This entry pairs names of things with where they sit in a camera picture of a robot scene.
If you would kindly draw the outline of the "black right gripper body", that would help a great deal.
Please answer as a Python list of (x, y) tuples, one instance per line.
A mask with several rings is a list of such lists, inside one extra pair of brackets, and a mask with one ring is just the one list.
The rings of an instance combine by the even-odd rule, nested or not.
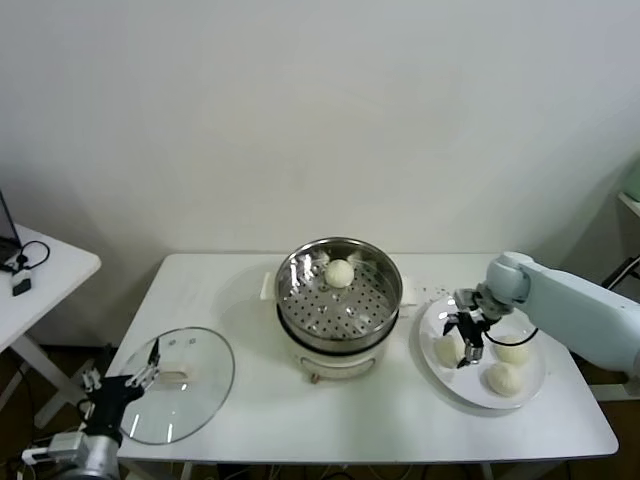
[(475, 321), (468, 311), (458, 311), (457, 319), (457, 328), (465, 344), (470, 346), (483, 346), (484, 321)]

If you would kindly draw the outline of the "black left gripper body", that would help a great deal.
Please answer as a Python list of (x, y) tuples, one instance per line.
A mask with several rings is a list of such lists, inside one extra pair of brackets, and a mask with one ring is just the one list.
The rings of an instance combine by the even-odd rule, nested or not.
[(144, 395), (145, 389), (132, 380), (131, 375), (106, 377), (88, 393), (94, 405), (93, 413), (85, 421), (89, 437), (105, 436), (122, 440), (121, 422), (128, 405)]

